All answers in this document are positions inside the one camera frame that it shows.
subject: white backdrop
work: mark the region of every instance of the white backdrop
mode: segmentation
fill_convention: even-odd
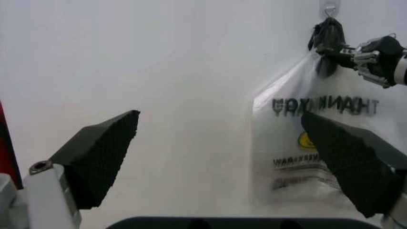
[[[142,112],[83,228],[151,215],[354,215],[250,207],[250,101],[305,55],[318,0],[0,2],[0,98],[22,174],[82,126]],[[338,20],[351,45],[392,32],[407,45],[405,9],[342,0]]]

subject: metal bolt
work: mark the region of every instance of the metal bolt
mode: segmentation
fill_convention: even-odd
[[[29,169],[30,175],[35,175],[37,173],[43,172],[52,168],[51,161],[40,161],[32,165]]]

